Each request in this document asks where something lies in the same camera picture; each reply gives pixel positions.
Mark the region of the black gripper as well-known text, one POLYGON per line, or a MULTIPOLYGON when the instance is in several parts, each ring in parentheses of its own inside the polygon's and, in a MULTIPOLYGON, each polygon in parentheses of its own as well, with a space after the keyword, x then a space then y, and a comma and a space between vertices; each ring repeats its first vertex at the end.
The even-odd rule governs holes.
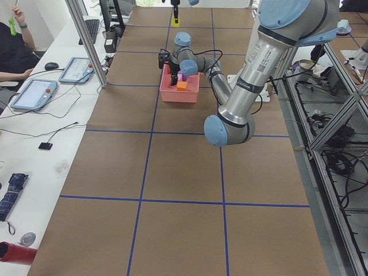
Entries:
MULTIPOLYGON (((177 5, 173 6, 174 20, 178 21, 179 16, 179 7, 177 5)), ((167 51, 161 51, 158 54, 158 67, 159 69, 163 69, 164 65, 168 65, 171 72, 171 86, 176 86, 178 82, 178 73, 180 71, 180 67, 178 64, 174 63, 171 58, 171 53, 167 51)))

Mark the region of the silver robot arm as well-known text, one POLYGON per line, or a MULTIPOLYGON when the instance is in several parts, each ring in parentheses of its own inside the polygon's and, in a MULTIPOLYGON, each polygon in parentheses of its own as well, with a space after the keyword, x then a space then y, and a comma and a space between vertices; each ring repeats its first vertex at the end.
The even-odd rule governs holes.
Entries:
MULTIPOLYGON (((174 12, 174 22, 177 24, 179 22, 179 5, 181 1, 180 0, 171 0, 170 4, 173 6, 173 12, 174 12)), ((188 0, 188 3, 190 6, 197 5, 199 3, 199 0, 188 0)))
POLYGON ((219 104, 217 113, 204 122, 211 145, 241 144, 252 138, 255 122, 250 109, 274 67, 291 47, 324 44, 336 37, 339 1, 262 1, 258 18, 258 40, 233 87, 218 60, 193 52, 192 38, 186 32, 176 34, 171 52, 161 50, 159 54, 159 68, 169 65, 172 84, 178 72, 206 75, 219 104))

